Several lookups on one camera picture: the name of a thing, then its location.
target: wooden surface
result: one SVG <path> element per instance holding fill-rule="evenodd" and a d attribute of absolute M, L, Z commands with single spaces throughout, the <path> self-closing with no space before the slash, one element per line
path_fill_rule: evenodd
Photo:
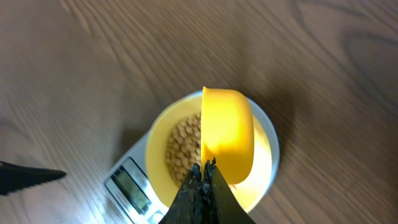
<path fill-rule="evenodd" d="M 203 85 L 277 130 L 257 223 L 398 223 L 397 61 L 396 0 L 0 0 L 0 160 L 68 172 L 0 223 L 126 223 L 102 178 Z"/>

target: wood grain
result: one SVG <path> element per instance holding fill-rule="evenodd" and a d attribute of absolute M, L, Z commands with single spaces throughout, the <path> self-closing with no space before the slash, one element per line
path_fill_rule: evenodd
<path fill-rule="evenodd" d="M 173 101 L 239 90 L 282 158 L 257 223 L 398 223 L 394 0 L 0 0 L 0 223 L 127 223 L 101 180 Z"/>

